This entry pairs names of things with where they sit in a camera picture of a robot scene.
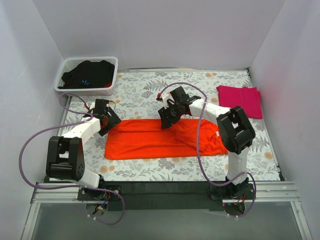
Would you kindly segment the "orange t shirt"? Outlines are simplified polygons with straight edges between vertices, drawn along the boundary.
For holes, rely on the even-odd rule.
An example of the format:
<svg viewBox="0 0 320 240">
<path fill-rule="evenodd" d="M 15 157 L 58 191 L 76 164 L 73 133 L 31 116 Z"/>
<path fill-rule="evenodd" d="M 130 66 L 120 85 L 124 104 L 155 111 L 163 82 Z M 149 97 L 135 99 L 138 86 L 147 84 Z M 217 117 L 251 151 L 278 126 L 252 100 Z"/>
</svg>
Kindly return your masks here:
<svg viewBox="0 0 320 240">
<path fill-rule="evenodd" d="M 160 119 L 128 119 L 108 132 L 104 156 L 132 160 L 227 153 L 218 126 L 205 119 L 181 119 L 167 129 L 161 128 Z"/>
</svg>

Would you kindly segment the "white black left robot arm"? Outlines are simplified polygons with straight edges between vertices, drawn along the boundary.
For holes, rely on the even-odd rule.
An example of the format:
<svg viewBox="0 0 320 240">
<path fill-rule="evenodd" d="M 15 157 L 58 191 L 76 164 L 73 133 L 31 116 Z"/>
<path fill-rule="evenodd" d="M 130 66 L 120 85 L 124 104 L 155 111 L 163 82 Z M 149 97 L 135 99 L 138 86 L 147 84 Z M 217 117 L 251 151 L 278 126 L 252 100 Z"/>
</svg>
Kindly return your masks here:
<svg viewBox="0 0 320 240">
<path fill-rule="evenodd" d="M 62 136 L 53 136 L 48 142 L 46 175 L 58 180 L 91 188 L 98 188 L 102 177 L 85 166 L 84 145 L 95 134 L 106 135 L 121 122 L 107 99 L 96 99 L 75 126 Z"/>
</svg>

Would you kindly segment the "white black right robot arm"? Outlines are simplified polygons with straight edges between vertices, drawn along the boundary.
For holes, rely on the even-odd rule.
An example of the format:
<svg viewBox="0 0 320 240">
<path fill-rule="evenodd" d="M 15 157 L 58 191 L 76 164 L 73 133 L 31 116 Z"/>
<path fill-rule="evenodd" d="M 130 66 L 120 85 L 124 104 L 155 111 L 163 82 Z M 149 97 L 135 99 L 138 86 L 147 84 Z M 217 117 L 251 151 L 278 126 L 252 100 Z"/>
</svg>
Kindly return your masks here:
<svg viewBox="0 0 320 240">
<path fill-rule="evenodd" d="M 255 182 L 249 183 L 254 177 L 247 171 L 247 160 L 256 133 L 244 109 L 209 103 L 206 96 L 189 96 L 181 86 L 169 93 L 160 92 L 156 99 L 163 104 L 158 111 L 162 129 L 172 127 L 183 115 L 217 125 L 222 144 L 227 149 L 228 171 L 225 181 L 221 183 L 206 178 L 210 193 L 219 198 L 247 197 L 254 200 L 257 187 Z"/>
</svg>

